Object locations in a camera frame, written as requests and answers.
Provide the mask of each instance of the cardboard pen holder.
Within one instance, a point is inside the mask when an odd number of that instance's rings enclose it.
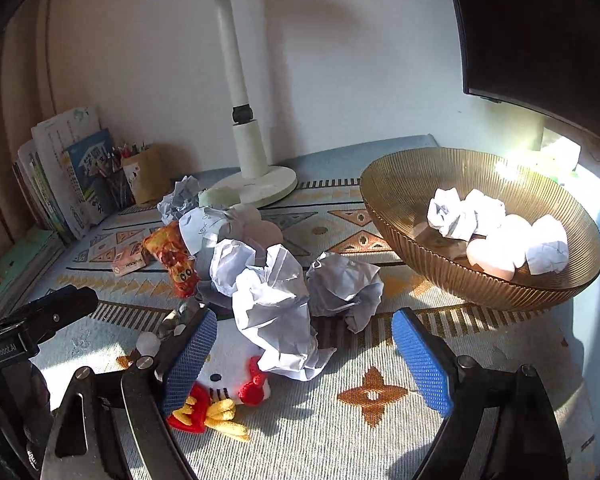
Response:
[[[162,170],[155,148],[123,158],[122,169],[137,204],[161,200],[171,191],[171,181]]]

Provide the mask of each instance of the white wall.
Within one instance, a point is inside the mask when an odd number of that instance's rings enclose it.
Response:
[[[233,0],[251,104],[274,160],[430,133],[504,154],[543,117],[462,94],[452,0]],[[237,165],[213,0],[51,0],[58,112],[96,103],[175,173]]]

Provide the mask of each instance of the amber glass bowl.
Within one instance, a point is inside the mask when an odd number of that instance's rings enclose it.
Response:
[[[507,214],[533,223],[550,214],[564,225],[569,263],[558,274],[531,275],[526,264],[510,282],[472,267],[466,242],[443,238],[427,224],[437,188],[473,188],[502,200]],[[421,148],[392,153],[363,172],[360,191],[374,224],[403,261],[430,282],[498,310],[541,310],[567,301],[600,273],[600,232],[584,208],[551,179],[488,153]]]

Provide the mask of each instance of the small orange box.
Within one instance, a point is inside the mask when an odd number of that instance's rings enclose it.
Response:
[[[136,242],[116,254],[111,267],[116,276],[124,276],[134,270],[142,269],[146,266],[148,259],[148,253],[142,247],[142,242]]]

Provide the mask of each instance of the lamp base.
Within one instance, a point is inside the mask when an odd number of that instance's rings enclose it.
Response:
[[[232,174],[212,187],[230,187],[240,194],[240,202],[262,207],[291,193],[298,180],[296,172],[283,166],[270,166],[269,171],[258,178],[243,178],[241,173]]]

